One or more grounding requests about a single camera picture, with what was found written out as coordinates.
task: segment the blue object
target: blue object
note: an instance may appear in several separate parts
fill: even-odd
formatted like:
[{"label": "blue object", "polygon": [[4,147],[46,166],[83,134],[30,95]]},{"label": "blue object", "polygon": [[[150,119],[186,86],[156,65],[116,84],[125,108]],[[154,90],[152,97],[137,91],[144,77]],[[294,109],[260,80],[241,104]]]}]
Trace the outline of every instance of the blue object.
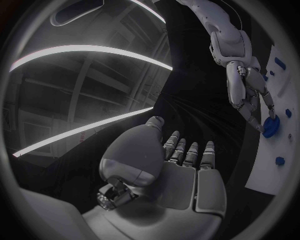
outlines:
[{"label": "blue object", "polygon": [[286,65],[280,61],[277,57],[275,57],[275,63],[277,63],[283,70],[286,70]]},{"label": "blue object", "polygon": [[285,110],[285,114],[287,115],[288,118],[292,116],[292,112],[289,109]]},{"label": "blue object", "polygon": [[268,77],[266,75],[262,75],[262,77],[263,77],[265,82],[268,81]]},{"label": "blue object", "polygon": [[266,139],[272,137],[279,129],[280,126],[280,119],[276,115],[275,119],[273,120],[270,116],[264,121],[264,133],[262,134]]},{"label": "blue object", "polygon": [[283,157],[281,157],[281,156],[278,156],[278,157],[276,157],[276,161],[275,161],[275,163],[276,163],[276,165],[283,165],[283,164],[285,164],[285,159],[283,158]]}]

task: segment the cable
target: cable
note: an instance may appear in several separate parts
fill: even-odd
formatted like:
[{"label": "cable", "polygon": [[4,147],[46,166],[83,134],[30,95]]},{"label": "cable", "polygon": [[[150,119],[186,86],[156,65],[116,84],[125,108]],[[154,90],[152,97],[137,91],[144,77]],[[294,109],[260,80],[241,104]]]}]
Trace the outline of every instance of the cable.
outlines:
[{"label": "cable", "polygon": [[238,18],[239,18],[239,22],[240,22],[240,30],[242,31],[243,30],[243,24],[242,24],[242,20],[240,18],[240,15],[238,14],[238,12],[232,7],[230,6],[227,2],[221,0],[223,3],[225,3],[226,5],[228,5],[229,7],[231,7],[233,9],[233,11],[235,11],[235,13],[237,14]]}]

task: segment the light strip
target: light strip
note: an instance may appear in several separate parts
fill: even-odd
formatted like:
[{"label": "light strip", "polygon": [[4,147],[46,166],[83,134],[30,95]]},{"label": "light strip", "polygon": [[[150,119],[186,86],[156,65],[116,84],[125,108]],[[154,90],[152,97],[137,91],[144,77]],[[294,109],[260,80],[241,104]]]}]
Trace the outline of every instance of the light strip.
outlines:
[{"label": "light strip", "polygon": [[118,120],[121,120],[121,119],[125,119],[125,118],[128,118],[128,117],[137,115],[137,114],[141,114],[141,113],[147,112],[151,109],[153,109],[153,107],[145,108],[145,109],[138,110],[138,111],[129,112],[129,113],[126,113],[126,114],[123,114],[123,115],[119,115],[119,116],[111,117],[111,118],[108,118],[108,119],[105,119],[105,120],[102,120],[102,121],[98,121],[98,122],[95,122],[95,123],[92,123],[92,124],[89,124],[89,125],[81,126],[81,127],[76,128],[76,129],[66,131],[66,132],[61,133],[59,135],[56,135],[56,136],[50,137],[46,140],[35,143],[35,144],[33,144],[31,146],[28,146],[28,147],[26,147],[26,148],[24,148],[20,151],[15,152],[13,155],[15,157],[20,157],[23,154],[29,153],[29,152],[31,152],[35,149],[43,147],[47,144],[51,144],[55,141],[64,139],[66,137],[72,136],[74,134],[79,134],[81,132],[84,132],[86,130],[93,129],[93,128],[96,128],[96,127],[99,127],[99,126],[102,126],[104,124],[109,124],[109,123],[112,123],[112,122],[115,122],[115,121],[118,121]]},{"label": "light strip", "polygon": [[55,46],[46,48],[43,50],[39,50],[33,53],[28,54],[27,56],[22,57],[21,59],[15,61],[10,68],[10,72],[17,67],[40,57],[47,56],[50,54],[58,54],[58,53],[65,53],[65,52],[102,52],[102,53],[110,53],[110,54],[118,54],[127,57],[132,57],[135,59],[144,60],[146,62],[156,64],[163,68],[173,70],[171,66],[168,66],[160,61],[156,61],[150,57],[143,56],[131,51],[125,51],[118,48],[108,47],[108,46],[97,46],[97,45],[64,45],[64,46]]},{"label": "light strip", "polygon": [[153,11],[151,8],[147,7],[145,4],[137,1],[137,0],[130,0],[138,5],[140,5],[142,8],[148,10],[150,13],[152,13],[153,15],[155,15],[156,17],[158,17],[164,24],[166,23],[166,21],[160,16],[158,15],[155,11]]}]

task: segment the wire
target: wire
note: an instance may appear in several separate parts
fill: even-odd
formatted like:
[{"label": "wire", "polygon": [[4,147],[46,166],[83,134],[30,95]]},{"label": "wire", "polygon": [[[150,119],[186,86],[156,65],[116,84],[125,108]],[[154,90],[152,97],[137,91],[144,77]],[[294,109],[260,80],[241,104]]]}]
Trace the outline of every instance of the wire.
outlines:
[{"label": "wire", "polygon": [[231,7],[233,9],[233,11],[235,11],[235,13],[237,14],[238,18],[239,18],[239,22],[240,22],[240,30],[242,31],[243,30],[243,24],[242,24],[242,20],[240,18],[240,15],[238,14],[238,12],[232,7],[230,6],[227,2],[221,0],[223,3],[225,3],[226,5],[228,5],[229,7]]}]

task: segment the white panel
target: white panel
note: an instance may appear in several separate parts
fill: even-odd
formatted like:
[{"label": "white panel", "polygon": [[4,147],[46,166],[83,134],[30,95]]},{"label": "white panel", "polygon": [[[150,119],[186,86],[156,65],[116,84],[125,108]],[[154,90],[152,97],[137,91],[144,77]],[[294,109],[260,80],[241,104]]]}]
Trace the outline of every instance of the white panel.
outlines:
[{"label": "white panel", "polygon": [[[293,138],[295,137],[294,133],[299,131],[299,113],[295,112],[298,109],[297,93],[290,78],[289,67],[286,66],[286,70],[283,70],[275,63],[275,57],[285,62],[278,49],[272,46],[266,67],[268,71],[266,86],[272,95],[275,112],[280,118],[280,127],[271,138],[260,135],[256,159],[245,186],[248,189],[272,195],[279,192],[293,167],[294,152],[297,147],[295,145],[296,140]],[[263,123],[269,116],[269,110],[262,98],[260,98],[260,103]],[[286,116],[286,109],[292,112],[291,118]],[[276,157],[284,158],[285,164],[276,165]]]}]

